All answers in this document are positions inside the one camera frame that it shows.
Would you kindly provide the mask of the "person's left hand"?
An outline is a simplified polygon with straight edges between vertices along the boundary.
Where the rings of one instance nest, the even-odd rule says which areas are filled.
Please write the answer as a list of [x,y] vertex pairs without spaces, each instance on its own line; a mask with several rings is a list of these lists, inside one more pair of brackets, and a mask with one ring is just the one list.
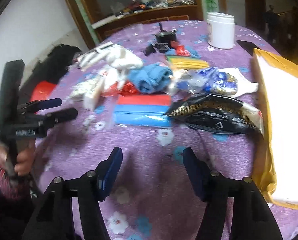
[[[23,141],[26,148],[23,148],[17,155],[17,163],[14,166],[15,173],[20,176],[26,176],[30,173],[33,162],[35,161],[35,139]],[[7,170],[6,161],[8,156],[8,148],[0,143],[0,167]]]

